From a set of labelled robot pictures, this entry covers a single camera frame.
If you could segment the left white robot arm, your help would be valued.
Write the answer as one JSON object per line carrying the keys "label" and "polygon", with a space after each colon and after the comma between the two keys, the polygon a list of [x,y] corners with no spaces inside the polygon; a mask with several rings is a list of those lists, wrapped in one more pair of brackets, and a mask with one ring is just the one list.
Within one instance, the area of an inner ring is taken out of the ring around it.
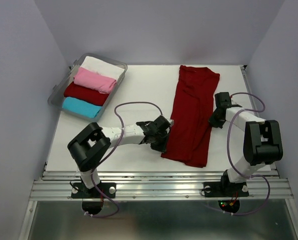
{"label": "left white robot arm", "polygon": [[154,121],[139,121],[119,127],[101,127],[96,122],[88,124],[67,145],[83,182],[83,191],[89,197],[100,193],[97,167],[109,149],[123,145],[149,144],[154,151],[165,153],[169,131],[174,121],[160,115]]}

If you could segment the clear plastic storage bin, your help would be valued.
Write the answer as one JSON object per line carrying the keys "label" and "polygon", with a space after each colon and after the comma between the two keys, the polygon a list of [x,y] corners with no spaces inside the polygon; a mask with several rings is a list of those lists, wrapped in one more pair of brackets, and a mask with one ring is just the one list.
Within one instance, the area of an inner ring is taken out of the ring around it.
{"label": "clear plastic storage bin", "polygon": [[[83,61],[86,57],[93,57],[97,60],[106,62],[108,64],[114,65],[123,70],[119,78],[117,79],[117,84],[113,88],[113,91],[109,94],[108,98],[104,102],[104,105],[100,108],[99,112],[96,114],[95,117],[87,117],[81,114],[78,114],[74,111],[67,110],[63,108],[63,102],[65,101],[64,92],[66,88],[69,86],[71,82],[74,81],[74,76],[77,74],[79,67],[82,65]],[[64,111],[67,114],[73,115],[77,118],[89,121],[89,122],[97,122],[102,117],[103,113],[105,112],[106,108],[108,107],[109,103],[111,102],[112,98],[114,97],[115,93],[119,89],[121,83],[123,82],[126,72],[128,70],[128,65],[114,59],[110,59],[104,56],[100,56],[94,53],[85,53],[79,59],[76,59],[73,63],[71,70],[66,74],[66,76],[61,80],[58,85],[55,85],[52,89],[52,93],[49,96],[47,102],[50,106],[55,107],[58,110]]]}

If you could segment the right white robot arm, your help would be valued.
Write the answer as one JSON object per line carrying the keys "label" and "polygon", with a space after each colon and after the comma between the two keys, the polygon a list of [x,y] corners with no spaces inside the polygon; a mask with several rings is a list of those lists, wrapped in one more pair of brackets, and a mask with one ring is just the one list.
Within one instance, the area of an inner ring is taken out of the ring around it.
{"label": "right white robot arm", "polygon": [[247,180],[266,165],[283,157],[280,125],[276,120],[265,120],[255,115],[256,110],[244,108],[232,101],[229,92],[215,94],[216,109],[208,122],[213,128],[222,128],[229,123],[229,129],[238,127],[244,132],[243,155],[225,170],[218,182],[205,182],[204,195],[208,198],[247,197]]}

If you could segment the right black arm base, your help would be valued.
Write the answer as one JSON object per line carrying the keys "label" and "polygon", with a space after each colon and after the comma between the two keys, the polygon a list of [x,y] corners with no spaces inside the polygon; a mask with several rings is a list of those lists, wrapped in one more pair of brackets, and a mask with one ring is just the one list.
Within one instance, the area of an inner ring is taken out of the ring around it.
{"label": "right black arm base", "polygon": [[205,181],[200,194],[206,198],[220,197],[248,197],[249,191],[246,182],[232,183],[229,180],[227,170],[221,176],[220,181]]}

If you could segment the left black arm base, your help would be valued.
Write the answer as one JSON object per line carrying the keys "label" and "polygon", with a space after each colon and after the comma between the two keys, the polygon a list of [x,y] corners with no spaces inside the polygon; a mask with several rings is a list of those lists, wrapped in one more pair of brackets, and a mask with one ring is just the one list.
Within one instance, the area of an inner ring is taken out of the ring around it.
{"label": "left black arm base", "polygon": [[[94,187],[92,189],[88,189],[81,181],[70,181],[69,184],[71,186],[72,199],[100,199],[103,197]],[[98,188],[109,198],[114,199],[116,197],[116,183],[101,182],[98,185]]]}

